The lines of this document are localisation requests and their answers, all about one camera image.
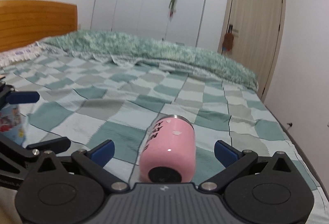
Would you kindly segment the wooden headboard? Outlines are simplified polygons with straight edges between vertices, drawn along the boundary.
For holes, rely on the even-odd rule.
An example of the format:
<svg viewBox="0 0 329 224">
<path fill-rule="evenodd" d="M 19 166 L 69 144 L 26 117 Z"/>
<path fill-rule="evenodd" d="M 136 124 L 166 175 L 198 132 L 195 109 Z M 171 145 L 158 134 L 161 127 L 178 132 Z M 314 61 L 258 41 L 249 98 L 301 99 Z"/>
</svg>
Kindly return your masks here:
<svg viewBox="0 0 329 224">
<path fill-rule="evenodd" d="M 45 0 L 1 0 L 1 52 L 78 29 L 78 7 Z"/>
</svg>

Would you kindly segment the brown plush door hanger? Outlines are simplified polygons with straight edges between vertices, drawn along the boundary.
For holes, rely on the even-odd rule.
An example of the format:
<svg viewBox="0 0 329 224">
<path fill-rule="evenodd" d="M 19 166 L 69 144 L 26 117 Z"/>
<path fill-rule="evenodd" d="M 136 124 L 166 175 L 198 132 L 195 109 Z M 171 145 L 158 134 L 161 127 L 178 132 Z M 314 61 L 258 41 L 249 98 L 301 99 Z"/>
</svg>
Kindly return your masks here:
<svg viewBox="0 0 329 224">
<path fill-rule="evenodd" d="M 224 36 L 222 48 L 223 51 L 231 51 L 234 45 L 234 36 L 231 32 L 227 32 Z"/>
</svg>

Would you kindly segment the checkered green bed sheet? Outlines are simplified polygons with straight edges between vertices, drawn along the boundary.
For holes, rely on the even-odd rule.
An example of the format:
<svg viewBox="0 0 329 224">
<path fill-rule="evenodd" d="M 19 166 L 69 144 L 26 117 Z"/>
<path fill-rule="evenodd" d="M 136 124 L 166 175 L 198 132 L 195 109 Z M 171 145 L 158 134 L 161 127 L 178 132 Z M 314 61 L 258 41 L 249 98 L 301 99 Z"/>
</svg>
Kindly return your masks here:
<svg viewBox="0 0 329 224">
<path fill-rule="evenodd" d="M 139 180 L 139 156 L 153 122 L 166 115 L 189 120 L 196 134 L 197 184 L 223 169 L 214 144 L 225 141 L 260 156 L 284 151 L 303 175 L 315 198 L 309 223 L 328 223 L 328 199 L 272 113 L 244 86 L 199 78 L 146 64 L 119 67 L 43 53 L 1 67 L 7 84 L 37 91 L 40 100 L 20 106 L 25 144 L 68 137 L 93 148 L 115 143 L 106 169 L 130 184 Z"/>
</svg>

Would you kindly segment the green floral duvet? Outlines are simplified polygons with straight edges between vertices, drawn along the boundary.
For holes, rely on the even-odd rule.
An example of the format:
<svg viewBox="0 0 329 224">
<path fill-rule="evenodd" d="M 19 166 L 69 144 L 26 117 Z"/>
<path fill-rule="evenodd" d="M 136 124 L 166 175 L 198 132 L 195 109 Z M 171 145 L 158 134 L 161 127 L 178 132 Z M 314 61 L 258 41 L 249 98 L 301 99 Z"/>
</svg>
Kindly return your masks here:
<svg viewBox="0 0 329 224">
<path fill-rule="evenodd" d="M 49 50 L 84 59 L 112 59 L 123 66 L 142 62 L 183 68 L 188 72 L 213 76 L 258 90 L 256 74 L 219 53 L 199 47 L 181 46 L 168 41 L 141 38 L 124 32 L 78 30 L 41 40 Z"/>
</svg>

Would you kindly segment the white patterned cup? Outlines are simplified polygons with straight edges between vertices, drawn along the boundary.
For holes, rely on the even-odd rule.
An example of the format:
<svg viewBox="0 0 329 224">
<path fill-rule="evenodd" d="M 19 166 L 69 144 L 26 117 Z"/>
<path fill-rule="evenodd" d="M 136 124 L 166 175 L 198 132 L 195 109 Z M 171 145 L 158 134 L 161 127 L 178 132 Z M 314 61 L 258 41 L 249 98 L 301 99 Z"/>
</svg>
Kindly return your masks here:
<svg viewBox="0 0 329 224">
<path fill-rule="evenodd" d="M 1 109 L 0 126 L 1 134 L 18 145 L 23 144 L 25 140 L 25 132 L 18 104 L 7 104 Z"/>
</svg>

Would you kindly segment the pink tumbler cup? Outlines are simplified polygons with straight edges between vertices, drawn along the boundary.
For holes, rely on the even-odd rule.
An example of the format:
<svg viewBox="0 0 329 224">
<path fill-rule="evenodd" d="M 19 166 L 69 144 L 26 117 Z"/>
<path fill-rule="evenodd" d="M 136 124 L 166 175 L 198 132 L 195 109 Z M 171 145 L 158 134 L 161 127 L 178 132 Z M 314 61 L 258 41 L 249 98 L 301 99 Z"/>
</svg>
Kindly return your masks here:
<svg viewBox="0 0 329 224">
<path fill-rule="evenodd" d="M 187 183 L 196 170 L 196 138 L 192 124 L 180 115 L 167 115 L 152 124 L 140 154 L 140 180 Z"/>
</svg>

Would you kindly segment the floral pillow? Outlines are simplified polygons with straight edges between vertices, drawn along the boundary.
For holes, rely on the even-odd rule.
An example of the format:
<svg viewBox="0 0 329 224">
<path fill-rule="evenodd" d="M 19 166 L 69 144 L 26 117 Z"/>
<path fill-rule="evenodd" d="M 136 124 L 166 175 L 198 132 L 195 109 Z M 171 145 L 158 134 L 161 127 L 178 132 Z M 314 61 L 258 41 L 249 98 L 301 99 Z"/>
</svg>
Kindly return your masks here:
<svg viewBox="0 0 329 224">
<path fill-rule="evenodd" d="M 48 44 L 43 42 L 34 42 L 30 45 L 19 47 L 16 49 L 1 52 L 0 67 L 8 67 L 14 63 L 28 61 L 39 57 L 48 47 Z"/>
</svg>

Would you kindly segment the beige wooden door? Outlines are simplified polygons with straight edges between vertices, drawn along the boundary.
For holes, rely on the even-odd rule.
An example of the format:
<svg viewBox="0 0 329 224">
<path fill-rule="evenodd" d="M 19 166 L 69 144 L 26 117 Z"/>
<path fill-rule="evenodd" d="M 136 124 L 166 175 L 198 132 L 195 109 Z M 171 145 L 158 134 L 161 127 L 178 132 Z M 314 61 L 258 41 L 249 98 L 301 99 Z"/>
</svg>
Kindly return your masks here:
<svg viewBox="0 0 329 224">
<path fill-rule="evenodd" d="M 218 51 L 252 70 L 262 101 L 268 93 L 282 40 L 286 0 L 227 0 L 222 35 L 233 25 L 231 51 Z"/>
</svg>

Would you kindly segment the green hanging toy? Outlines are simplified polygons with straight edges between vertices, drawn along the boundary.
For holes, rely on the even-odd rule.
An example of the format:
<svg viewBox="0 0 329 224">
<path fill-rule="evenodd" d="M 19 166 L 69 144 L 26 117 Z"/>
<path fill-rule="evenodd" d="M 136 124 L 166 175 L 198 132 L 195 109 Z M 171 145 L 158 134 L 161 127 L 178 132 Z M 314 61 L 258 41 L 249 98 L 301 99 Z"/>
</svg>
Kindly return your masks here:
<svg viewBox="0 0 329 224">
<path fill-rule="evenodd" d="M 173 14 L 175 13 L 175 9 L 176 9 L 176 3 L 177 0 L 170 0 L 169 2 L 169 19 L 171 20 L 173 17 Z"/>
</svg>

